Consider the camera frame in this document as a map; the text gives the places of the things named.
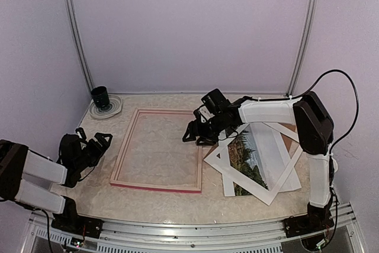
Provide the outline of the landscape photo print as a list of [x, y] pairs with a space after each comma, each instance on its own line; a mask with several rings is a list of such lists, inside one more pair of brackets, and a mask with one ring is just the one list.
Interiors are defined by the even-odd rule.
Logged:
[[287, 161], [281, 157], [278, 149], [270, 150], [271, 156], [262, 159], [254, 151], [255, 142], [246, 133], [245, 130], [242, 137], [238, 137], [229, 145], [229, 165], [252, 180], [252, 185], [262, 188], [270, 194], [300, 189], [300, 180], [294, 169], [291, 170], [285, 182], [278, 182], [287, 165], [294, 158], [294, 151], [297, 150], [299, 144], [293, 142], [289, 151], [290, 159]]

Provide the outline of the grey spiral ceramic plate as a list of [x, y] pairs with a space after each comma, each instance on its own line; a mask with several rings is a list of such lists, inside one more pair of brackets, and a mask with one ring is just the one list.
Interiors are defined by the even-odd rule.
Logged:
[[105, 120], [119, 114], [123, 108], [123, 101], [117, 95], [109, 95], [110, 104], [105, 110], [95, 106], [95, 103], [91, 101], [89, 106], [89, 114], [93, 119]]

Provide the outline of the dark green speckled cup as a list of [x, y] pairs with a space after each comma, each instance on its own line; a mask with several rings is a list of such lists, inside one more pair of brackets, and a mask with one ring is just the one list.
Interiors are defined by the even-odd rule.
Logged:
[[107, 88], [98, 86], [91, 90], [91, 98], [97, 108], [105, 109], [110, 104]]

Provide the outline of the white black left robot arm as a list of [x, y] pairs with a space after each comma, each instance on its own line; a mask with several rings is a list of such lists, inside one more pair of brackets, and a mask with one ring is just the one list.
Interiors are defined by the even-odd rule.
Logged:
[[82, 128], [62, 137], [58, 159], [53, 161], [26, 145], [1, 140], [1, 200], [14, 202], [29, 210], [41, 210], [53, 216], [54, 229], [100, 237], [103, 221], [78, 214], [74, 199], [50, 191], [38, 184], [74, 188], [98, 165], [111, 146], [113, 136], [96, 133], [87, 139]]

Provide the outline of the white mat board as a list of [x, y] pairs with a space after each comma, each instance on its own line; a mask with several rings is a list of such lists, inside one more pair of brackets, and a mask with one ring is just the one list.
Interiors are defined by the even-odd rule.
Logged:
[[[237, 130], [236, 130], [236, 134], [231, 134], [230, 136], [237, 136]], [[226, 132], [222, 132], [219, 138], [220, 140], [222, 140], [230, 136], [227, 136]], [[294, 158], [287, 165], [285, 171], [283, 172], [282, 176], [278, 180], [279, 183], [285, 182], [291, 170], [293, 169], [295, 170], [295, 165], [297, 161], [299, 160], [302, 152], [303, 150], [299, 144], [299, 147], [297, 148], [297, 150], [294, 151]], [[248, 179], [247, 177], [245, 177], [244, 175], [236, 171], [234, 168], [232, 168], [229, 165], [229, 163], [226, 162], [225, 158], [219, 159], [219, 158], [213, 157], [205, 162], [208, 163], [210, 166], [212, 166], [219, 173], [221, 173], [222, 179], [223, 179], [224, 195], [226, 197], [241, 196], [243, 193], [249, 193], [255, 196], [256, 198], [260, 199], [263, 203], [270, 205], [273, 202], [274, 198], [279, 193], [279, 192], [275, 192], [273, 194], [270, 194], [264, 189], [258, 188], [257, 186], [252, 185], [252, 180]]]

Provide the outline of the aluminium front rail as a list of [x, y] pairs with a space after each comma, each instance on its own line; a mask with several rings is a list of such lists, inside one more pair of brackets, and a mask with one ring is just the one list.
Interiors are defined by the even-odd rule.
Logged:
[[366, 252], [352, 206], [331, 209], [337, 227], [303, 236], [290, 236], [282, 218], [254, 222], [175, 225], [105, 219], [99, 237], [46, 228], [46, 217], [33, 213], [20, 252], [307, 252], [333, 235], [331, 243], [316, 252]]

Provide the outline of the brown cardboard backing board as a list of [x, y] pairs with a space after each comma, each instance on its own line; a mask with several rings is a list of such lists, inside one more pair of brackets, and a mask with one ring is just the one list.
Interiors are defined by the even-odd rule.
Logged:
[[208, 154], [204, 157], [205, 161], [210, 158], [225, 158], [229, 162], [229, 145], [231, 145], [238, 137], [242, 137], [247, 131], [246, 135], [251, 137], [255, 142], [256, 151], [260, 158], [268, 158], [271, 156], [270, 150], [278, 149], [281, 157], [287, 161], [290, 159], [289, 151], [291, 145], [298, 144], [298, 134], [296, 126], [285, 123], [251, 123], [243, 124], [237, 129], [237, 136], [230, 136], [218, 142], [218, 145], [212, 147]]

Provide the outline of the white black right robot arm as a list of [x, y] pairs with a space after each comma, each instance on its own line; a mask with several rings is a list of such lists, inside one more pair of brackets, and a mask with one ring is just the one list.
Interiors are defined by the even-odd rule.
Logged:
[[202, 106], [211, 114], [206, 118], [198, 108], [188, 123], [183, 142], [215, 145], [224, 130], [235, 130], [248, 123], [295, 125], [299, 144], [309, 160], [310, 198], [307, 213], [284, 219], [288, 238], [336, 227], [330, 208], [337, 201], [333, 179], [337, 168], [332, 157], [334, 122], [317, 94], [307, 91], [292, 98], [254, 99], [244, 96], [231, 103], [219, 89], [203, 96]]

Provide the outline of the aluminium corner post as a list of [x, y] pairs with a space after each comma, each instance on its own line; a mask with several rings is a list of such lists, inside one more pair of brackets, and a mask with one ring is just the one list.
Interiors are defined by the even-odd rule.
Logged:
[[297, 86], [297, 82], [300, 77], [301, 69], [303, 67], [304, 58], [306, 55], [307, 45], [311, 35], [311, 28], [314, 20], [314, 13], [317, 7], [317, 0], [308, 0], [306, 8], [306, 17], [303, 25], [303, 30], [300, 38], [300, 44], [298, 47], [295, 65], [291, 74], [289, 86], [287, 88], [286, 95], [293, 95]]
[[83, 73], [87, 90], [89, 93], [91, 93], [92, 89], [94, 88], [94, 83], [93, 83], [91, 72], [89, 70], [89, 66], [86, 60], [85, 51], [83, 48], [82, 39], [79, 32], [79, 26], [76, 19], [74, 0], [65, 0], [65, 5], [66, 5], [67, 14], [68, 14], [70, 30], [71, 30], [73, 42], [75, 45], [76, 53], [78, 55], [81, 71]]

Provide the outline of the left aluminium corner post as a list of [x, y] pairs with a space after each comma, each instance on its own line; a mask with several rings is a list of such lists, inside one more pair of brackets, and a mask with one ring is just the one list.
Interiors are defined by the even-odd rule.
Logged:
[[81, 71], [83, 73], [87, 90], [89, 93], [91, 93], [92, 89], [94, 88], [94, 83], [93, 83], [91, 72], [89, 70], [89, 66], [86, 60], [85, 51], [83, 48], [82, 39], [79, 32], [79, 26], [76, 19], [74, 0], [65, 0], [65, 5], [66, 5], [67, 14], [68, 14], [70, 30], [71, 30], [73, 42], [75, 45], [76, 53], [78, 55]]

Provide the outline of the right aluminium corner post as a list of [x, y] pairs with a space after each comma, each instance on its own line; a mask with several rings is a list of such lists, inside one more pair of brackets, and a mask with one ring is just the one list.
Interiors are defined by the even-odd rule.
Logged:
[[291, 74], [289, 86], [287, 88], [286, 95], [293, 95], [297, 86], [297, 82], [300, 77], [301, 69], [303, 67], [304, 58], [306, 55], [307, 45], [311, 35], [311, 28], [314, 20], [314, 13], [317, 7], [317, 0], [308, 0], [306, 8], [306, 17], [303, 25], [303, 30], [300, 38], [300, 44], [298, 47], [295, 65]]

